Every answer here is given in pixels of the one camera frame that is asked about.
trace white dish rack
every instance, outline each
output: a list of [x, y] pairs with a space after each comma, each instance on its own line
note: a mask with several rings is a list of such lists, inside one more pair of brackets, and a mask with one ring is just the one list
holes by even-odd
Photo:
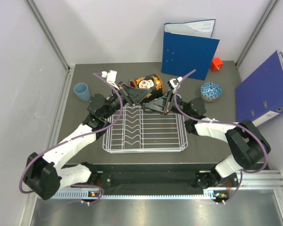
[[180, 152], [187, 146], [182, 115], [145, 113], [140, 106], [125, 105], [120, 119], [103, 138], [103, 149], [110, 153]]

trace red box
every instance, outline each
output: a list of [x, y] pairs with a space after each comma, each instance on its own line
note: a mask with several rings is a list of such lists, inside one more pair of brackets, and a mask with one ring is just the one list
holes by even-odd
[[220, 58], [215, 58], [213, 59], [212, 61], [212, 64], [210, 66], [210, 69], [213, 71], [213, 72], [217, 72], [219, 70], [221, 70], [223, 66], [223, 62], [220, 60]]

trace blue patterned bowl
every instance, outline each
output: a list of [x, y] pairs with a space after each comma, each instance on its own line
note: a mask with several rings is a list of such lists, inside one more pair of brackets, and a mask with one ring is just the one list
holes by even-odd
[[213, 82], [204, 83], [200, 88], [201, 98], [208, 102], [213, 102], [222, 94], [222, 88]]

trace white wall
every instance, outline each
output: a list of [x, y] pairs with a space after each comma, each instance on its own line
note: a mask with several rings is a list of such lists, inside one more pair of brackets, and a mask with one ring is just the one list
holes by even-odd
[[47, 144], [65, 74], [24, 0], [0, 0], [0, 226], [19, 219], [19, 177]]
[[[283, 0], [277, 4], [274, 12], [263, 27], [254, 45], [240, 66], [242, 79], [246, 79], [261, 63], [276, 50], [283, 52]], [[270, 161], [283, 176], [283, 115], [260, 127], [272, 147]]]
[[237, 60], [268, 0], [34, 0], [67, 62], [161, 62], [163, 24], [216, 18], [216, 56]]

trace blue binder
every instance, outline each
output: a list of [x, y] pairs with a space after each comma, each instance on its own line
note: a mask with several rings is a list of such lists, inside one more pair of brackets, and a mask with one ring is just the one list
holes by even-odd
[[283, 54], [274, 52], [236, 88], [237, 120], [258, 126], [283, 113]]
[[161, 72], [184, 76], [196, 69], [190, 78], [205, 80], [219, 44], [211, 38], [214, 26], [215, 19], [165, 24]]

